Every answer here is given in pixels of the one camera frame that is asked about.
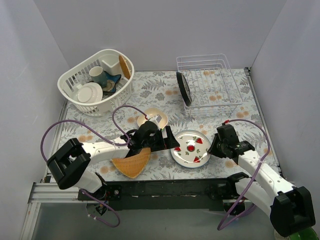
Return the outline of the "watermelon pattern plate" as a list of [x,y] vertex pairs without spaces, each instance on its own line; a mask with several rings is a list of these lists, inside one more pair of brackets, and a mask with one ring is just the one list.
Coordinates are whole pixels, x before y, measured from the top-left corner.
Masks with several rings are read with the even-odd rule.
[[175,135],[178,147],[170,150],[173,159],[185,168],[195,169],[205,165],[211,154],[211,142],[199,131],[183,130]]

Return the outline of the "red rimmed beige plate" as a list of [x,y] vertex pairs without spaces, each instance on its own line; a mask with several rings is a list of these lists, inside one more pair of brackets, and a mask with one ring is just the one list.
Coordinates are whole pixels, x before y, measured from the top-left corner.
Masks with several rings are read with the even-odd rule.
[[181,93],[181,96],[183,98],[184,104],[187,107],[190,107],[192,104],[192,97],[191,97],[191,92],[189,85],[187,83],[187,80],[185,78],[185,75],[179,71],[176,72],[176,78],[177,78],[177,83],[179,86],[179,90]]

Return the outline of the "beige square bowl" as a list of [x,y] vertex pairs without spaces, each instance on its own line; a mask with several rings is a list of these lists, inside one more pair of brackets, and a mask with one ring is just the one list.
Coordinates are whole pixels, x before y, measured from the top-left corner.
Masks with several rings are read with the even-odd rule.
[[157,108],[148,108],[147,110],[144,111],[144,113],[146,114],[146,118],[144,115],[140,115],[137,118],[137,125],[140,127],[142,124],[144,124],[146,121],[148,121],[152,116],[155,115],[160,115],[162,117],[162,126],[163,129],[165,128],[165,126],[168,124],[168,117],[165,113],[163,113],[162,111],[160,111]]

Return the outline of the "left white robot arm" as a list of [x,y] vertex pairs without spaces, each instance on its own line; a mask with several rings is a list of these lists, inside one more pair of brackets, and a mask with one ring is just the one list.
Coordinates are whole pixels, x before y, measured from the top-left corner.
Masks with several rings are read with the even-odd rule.
[[77,138],[71,138],[46,160],[46,164],[61,190],[77,187],[89,192],[95,200],[101,200],[107,193],[104,180],[87,170],[90,164],[111,159],[123,161],[147,152],[179,146],[170,126],[161,130],[154,122],[146,121],[138,129],[130,130],[114,140],[82,143]]

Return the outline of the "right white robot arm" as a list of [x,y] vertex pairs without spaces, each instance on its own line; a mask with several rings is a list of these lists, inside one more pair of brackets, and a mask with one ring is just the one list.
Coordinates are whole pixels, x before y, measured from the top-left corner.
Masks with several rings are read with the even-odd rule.
[[296,187],[273,170],[248,141],[239,141],[232,125],[217,128],[208,152],[232,159],[246,170],[228,177],[227,195],[250,200],[269,217],[280,236],[288,237],[316,224],[310,191]]

